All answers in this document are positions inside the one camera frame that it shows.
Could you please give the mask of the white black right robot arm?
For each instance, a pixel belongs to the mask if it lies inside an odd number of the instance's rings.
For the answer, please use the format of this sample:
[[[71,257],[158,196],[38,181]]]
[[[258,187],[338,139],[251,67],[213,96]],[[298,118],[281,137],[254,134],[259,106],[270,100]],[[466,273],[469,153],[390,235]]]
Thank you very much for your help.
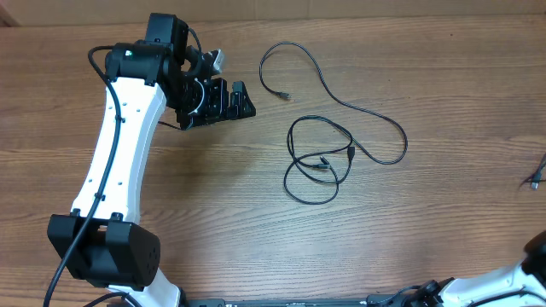
[[[430,281],[404,301],[405,306],[544,306],[545,233],[524,246],[518,263],[472,278]]]

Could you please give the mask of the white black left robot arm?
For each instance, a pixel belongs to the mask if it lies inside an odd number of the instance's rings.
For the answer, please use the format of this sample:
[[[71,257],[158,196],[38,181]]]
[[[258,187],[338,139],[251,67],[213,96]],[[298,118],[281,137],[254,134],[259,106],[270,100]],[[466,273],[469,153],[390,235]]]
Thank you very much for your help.
[[[70,212],[48,224],[59,271],[130,306],[187,303],[160,270],[159,238],[140,224],[142,179],[161,115],[171,108],[176,127],[189,130],[256,113],[244,83],[221,78],[224,53],[189,45],[194,37],[175,15],[153,13],[143,39],[102,47],[96,73],[106,108],[93,159]]]

